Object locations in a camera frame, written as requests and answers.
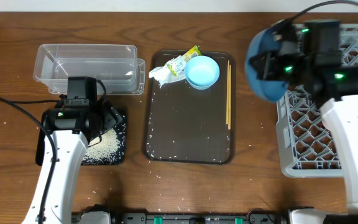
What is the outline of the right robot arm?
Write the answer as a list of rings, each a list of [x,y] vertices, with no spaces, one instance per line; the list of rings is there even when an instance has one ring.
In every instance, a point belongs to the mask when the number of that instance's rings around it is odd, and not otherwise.
[[[298,32],[285,19],[260,31],[246,57],[246,77],[260,98],[278,101],[290,85],[303,85],[317,104],[341,163],[347,213],[297,208],[288,223],[358,223],[358,67],[342,64],[340,23],[313,20]]]

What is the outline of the light blue small bowl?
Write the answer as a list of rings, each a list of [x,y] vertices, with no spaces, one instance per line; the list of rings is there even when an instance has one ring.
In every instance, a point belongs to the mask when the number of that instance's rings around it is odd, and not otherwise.
[[[197,90],[212,87],[220,76],[218,63],[211,57],[197,56],[188,61],[185,67],[187,82]]]

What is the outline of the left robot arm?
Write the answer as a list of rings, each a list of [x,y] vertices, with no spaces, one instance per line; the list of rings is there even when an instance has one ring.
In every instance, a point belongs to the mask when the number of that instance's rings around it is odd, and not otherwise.
[[[58,108],[43,113],[44,156],[34,197],[24,223],[71,223],[78,173],[89,143],[122,122],[122,116],[98,96],[101,80],[70,77]]]

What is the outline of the dark blue plate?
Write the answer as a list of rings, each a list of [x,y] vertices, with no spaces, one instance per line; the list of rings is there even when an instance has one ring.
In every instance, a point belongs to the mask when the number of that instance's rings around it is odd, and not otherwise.
[[[259,80],[256,69],[250,64],[250,58],[262,52],[279,50],[281,45],[280,42],[274,40],[271,28],[264,29],[250,42],[245,60],[245,74],[250,89],[259,98],[273,103],[284,96],[288,90],[288,84],[284,81]]]

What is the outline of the pile of white rice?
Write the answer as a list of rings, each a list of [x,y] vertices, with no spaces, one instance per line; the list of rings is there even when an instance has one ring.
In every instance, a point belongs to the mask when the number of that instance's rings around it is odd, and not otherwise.
[[[126,121],[90,142],[82,161],[83,166],[118,165],[126,151]]]

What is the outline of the brown serving tray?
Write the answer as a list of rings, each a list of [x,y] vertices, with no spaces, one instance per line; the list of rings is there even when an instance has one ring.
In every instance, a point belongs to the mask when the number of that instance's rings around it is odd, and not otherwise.
[[[234,125],[226,123],[227,67],[234,58],[203,52],[220,69],[217,82],[197,90],[186,80],[159,84],[150,78],[142,152],[153,161],[223,165],[234,156]]]

